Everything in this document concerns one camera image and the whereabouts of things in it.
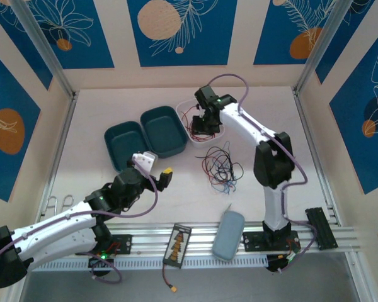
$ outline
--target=teal plastic container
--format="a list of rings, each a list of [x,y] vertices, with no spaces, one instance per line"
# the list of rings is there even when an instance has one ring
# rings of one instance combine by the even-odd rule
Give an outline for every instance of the teal plastic container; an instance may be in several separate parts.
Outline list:
[[[140,124],[135,121],[107,129],[104,138],[113,167],[118,172],[127,168],[127,161],[134,153],[150,150]]]
[[[141,115],[140,122],[150,150],[160,159],[184,151],[188,137],[174,108],[161,106],[146,111]]]

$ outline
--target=light blue case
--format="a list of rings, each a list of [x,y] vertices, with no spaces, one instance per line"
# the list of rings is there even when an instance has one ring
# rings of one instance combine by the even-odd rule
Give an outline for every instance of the light blue case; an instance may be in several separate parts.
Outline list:
[[[244,226],[245,218],[243,215],[233,211],[224,213],[213,243],[212,253],[214,257],[224,261],[230,261],[234,258]]]

